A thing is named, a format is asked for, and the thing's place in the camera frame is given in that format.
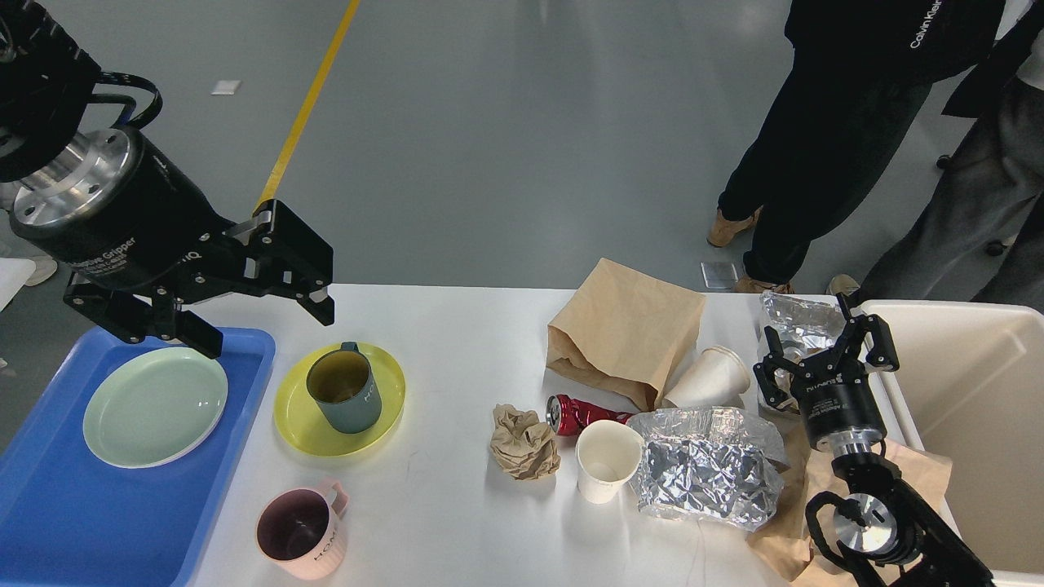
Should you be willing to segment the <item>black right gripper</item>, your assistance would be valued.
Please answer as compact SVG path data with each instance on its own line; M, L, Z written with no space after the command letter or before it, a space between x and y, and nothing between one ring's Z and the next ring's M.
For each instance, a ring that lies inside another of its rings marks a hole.
M812 370L797 375L783 369L772 371L772 382L780 390L772 406L758 390L758 404L776 413L801 413L809 446L813 449L870 449L883 441L887 428L869 389L868 374L895 372L900 363L887 322L877 315L852 315L850 297L835 294L845 327L835 344L825 349L820 363L806 360ZM772 353L765 329L778 334L783 356L799 363L808 346L790 331L763 326L758 334L762 358Z

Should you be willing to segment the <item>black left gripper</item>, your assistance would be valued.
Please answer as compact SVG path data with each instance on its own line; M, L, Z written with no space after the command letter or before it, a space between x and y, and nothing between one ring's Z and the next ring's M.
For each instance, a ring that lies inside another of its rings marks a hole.
M172 294L186 303L292 298L334 323L333 249L283 201L232 224L141 131L92 131L78 142L82 159L60 181L8 185L8 218L16 236L86 278L70 278L63 296L79 315L126 343L176 339L208 358L223 352L223 335ZM157 296L149 304L134 294Z

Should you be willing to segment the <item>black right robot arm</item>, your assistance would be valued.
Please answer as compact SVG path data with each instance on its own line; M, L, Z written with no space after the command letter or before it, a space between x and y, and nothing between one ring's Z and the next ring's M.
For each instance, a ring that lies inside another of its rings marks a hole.
M790 394L809 445L831 452L849 494L821 492L805 518L818 551L860 586L880 586L878 569L897 565L898 586L991 586L994 576L875 445L887 428L869 389L869 372L899 368L889 327L876 315L854 316L838 295L845 327L834 346L794 361L778 332L765 327L768 355L755 363L764 400L775 408L784 391L775 372L790 373Z

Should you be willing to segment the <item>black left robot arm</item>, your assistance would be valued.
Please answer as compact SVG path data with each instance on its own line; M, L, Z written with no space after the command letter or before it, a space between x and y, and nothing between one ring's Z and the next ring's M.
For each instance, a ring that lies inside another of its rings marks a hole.
M219 357L188 305L224 294L292 298L333 324L334 252L284 203L223 218L144 127L153 83L100 69L33 1L4 1L2 207L11 233L72 275L64 303L127 343L177 339Z

